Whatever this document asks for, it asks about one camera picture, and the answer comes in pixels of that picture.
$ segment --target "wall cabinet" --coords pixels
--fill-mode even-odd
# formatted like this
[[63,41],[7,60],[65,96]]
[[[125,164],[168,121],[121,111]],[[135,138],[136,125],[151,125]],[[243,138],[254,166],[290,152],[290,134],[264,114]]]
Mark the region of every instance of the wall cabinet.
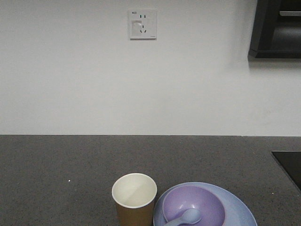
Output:
[[301,58],[301,0],[258,0],[249,55]]

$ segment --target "plate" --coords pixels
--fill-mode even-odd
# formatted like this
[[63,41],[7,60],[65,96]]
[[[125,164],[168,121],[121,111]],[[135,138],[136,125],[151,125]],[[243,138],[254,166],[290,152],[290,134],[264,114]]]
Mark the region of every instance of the plate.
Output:
[[153,216],[153,224],[154,226],[164,226],[167,222],[163,216],[162,204],[165,196],[169,191],[176,187],[180,186],[199,186],[201,188],[205,188],[215,194],[223,203],[226,212],[226,219],[224,221],[223,226],[257,226],[256,220],[248,209],[248,207],[234,194],[228,192],[227,190],[203,182],[187,182],[183,184],[179,184],[169,188],[165,191],[160,198],[158,199],[155,208],[154,208],[154,216]]

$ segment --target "paper cup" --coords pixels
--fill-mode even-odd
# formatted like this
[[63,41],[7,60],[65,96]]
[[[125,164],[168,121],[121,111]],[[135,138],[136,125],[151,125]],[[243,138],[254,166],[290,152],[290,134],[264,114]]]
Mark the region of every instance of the paper cup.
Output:
[[119,178],[112,187],[120,226],[151,226],[155,181],[142,173],[131,173]]

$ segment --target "spoon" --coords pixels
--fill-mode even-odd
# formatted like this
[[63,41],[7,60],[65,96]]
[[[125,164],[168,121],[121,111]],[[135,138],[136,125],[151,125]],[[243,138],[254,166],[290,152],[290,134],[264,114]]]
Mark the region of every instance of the spoon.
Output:
[[182,216],[176,218],[174,220],[169,221],[164,226],[178,226],[182,224],[186,225],[194,225],[201,220],[201,212],[197,209],[188,209],[186,210]]

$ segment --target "electrical socket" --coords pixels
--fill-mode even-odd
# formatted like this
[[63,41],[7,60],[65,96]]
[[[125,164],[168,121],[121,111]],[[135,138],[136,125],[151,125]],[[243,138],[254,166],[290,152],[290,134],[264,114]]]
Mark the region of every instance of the electrical socket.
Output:
[[133,9],[128,11],[130,39],[157,38],[157,11],[154,9]]

